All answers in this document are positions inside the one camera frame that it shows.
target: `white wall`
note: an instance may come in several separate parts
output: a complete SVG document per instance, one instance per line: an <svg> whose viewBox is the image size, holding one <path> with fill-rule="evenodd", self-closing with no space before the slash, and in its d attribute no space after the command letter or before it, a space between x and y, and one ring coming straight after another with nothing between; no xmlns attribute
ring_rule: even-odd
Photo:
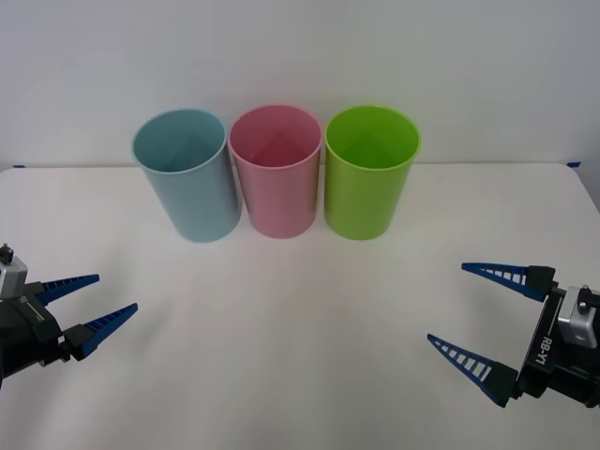
<svg viewBox="0 0 600 450"><path fill-rule="evenodd" d="M600 117L597 0L3 0L0 163L122 164L150 116L400 108L421 161L567 161Z"/></svg>

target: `green cup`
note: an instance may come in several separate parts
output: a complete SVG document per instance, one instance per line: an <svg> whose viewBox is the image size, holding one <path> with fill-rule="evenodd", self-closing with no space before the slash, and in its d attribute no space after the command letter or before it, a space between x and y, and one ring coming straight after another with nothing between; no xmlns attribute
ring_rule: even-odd
<svg viewBox="0 0 600 450"><path fill-rule="evenodd" d="M325 219L349 239L387 230L421 137L405 115L383 106L356 106L325 131Z"/></svg>

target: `light blue cup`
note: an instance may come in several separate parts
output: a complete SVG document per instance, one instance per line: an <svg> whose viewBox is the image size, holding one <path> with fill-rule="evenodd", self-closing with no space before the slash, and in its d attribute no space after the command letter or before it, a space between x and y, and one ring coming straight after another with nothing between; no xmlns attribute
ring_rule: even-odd
<svg viewBox="0 0 600 450"><path fill-rule="evenodd" d="M240 219L226 142L220 120L192 109L158 115L133 138L133 156L177 231L190 241L215 241Z"/></svg>

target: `silver metal bracket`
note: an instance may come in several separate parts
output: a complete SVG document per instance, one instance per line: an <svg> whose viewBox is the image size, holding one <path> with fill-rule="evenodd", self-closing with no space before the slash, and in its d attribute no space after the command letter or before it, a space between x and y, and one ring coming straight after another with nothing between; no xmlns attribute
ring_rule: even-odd
<svg viewBox="0 0 600 450"><path fill-rule="evenodd" d="M595 349L598 345L593 331L593 319L596 308L590 307L588 311L578 308L578 296L581 288L570 286L566 290L559 312L559 329L565 342L575 344L587 349Z"/></svg>

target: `white table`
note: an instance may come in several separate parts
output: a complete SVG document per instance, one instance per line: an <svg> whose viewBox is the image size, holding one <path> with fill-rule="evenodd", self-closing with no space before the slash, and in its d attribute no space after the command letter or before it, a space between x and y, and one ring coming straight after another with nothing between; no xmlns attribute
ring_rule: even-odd
<svg viewBox="0 0 600 450"><path fill-rule="evenodd" d="M520 368L541 306L462 262L546 264L600 285L600 215L558 164L417 165L391 229L353 242L320 213L273 240L246 213L191 244L138 169L0 174L0 237L29 280L100 273L63 327L132 302L87 360L0 393L2 450L595 449L600 412L547 391L492 404L431 332Z"/></svg>

